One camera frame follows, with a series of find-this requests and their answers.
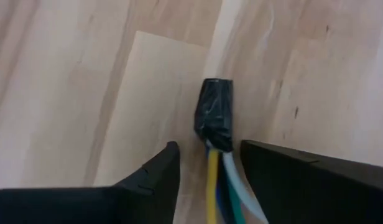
green wire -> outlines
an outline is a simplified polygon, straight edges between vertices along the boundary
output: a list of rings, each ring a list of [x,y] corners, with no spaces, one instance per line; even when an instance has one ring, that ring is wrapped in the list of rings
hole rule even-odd
[[[239,197],[236,194],[236,191],[234,190],[233,186],[230,183],[230,180],[228,180],[228,187],[229,187],[229,197],[231,202],[231,207],[233,208],[234,217],[236,219],[237,224],[246,224],[246,219],[244,218],[244,215],[242,214],[241,206]]]

taped wire bundle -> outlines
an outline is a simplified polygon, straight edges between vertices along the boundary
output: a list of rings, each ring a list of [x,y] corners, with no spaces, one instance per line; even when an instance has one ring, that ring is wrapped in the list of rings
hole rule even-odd
[[[218,204],[226,223],[244,224],[239,199],[258,219],[268,223],[259,202],[248,193],[234,164],[232,106],[231,80],[204,80],[195,111],[194,130],[207,147],[207,223],[216,223]]]

wooden surface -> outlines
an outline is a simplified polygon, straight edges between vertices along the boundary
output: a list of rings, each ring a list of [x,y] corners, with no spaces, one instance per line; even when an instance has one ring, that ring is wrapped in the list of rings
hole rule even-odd
[[[206,77],[235,146],[383,166],[383,0],[0,0],[0,188],[113,184],[176,140],[174,223],[203,223]]]

yellow wire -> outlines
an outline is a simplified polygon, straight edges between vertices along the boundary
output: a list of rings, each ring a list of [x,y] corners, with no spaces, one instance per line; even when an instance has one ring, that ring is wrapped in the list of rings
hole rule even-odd
[[[207,224],[216,224],[216,179],[218,178],[219,151],[210,149],[208,154],[208,175],[206,181]]]

white wire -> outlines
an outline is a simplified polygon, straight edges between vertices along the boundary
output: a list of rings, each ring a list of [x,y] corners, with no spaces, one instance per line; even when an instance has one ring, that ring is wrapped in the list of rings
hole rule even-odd
[[[241,181],[241,178],[237,172],[236,165],[234,164],[233,154],[231,152],[224,152],[222,153],[222,155],[226,173],[228,174],[230,183],[235,189],[240,200],[252,214],[254,214],[258,219],[260,219],[264,223],[268,224],[269,222],[267,221],[265,213],[262,210],[262,207],[259,204],[258,200],[251,197],[251,195],[247,192],[246,186]]]

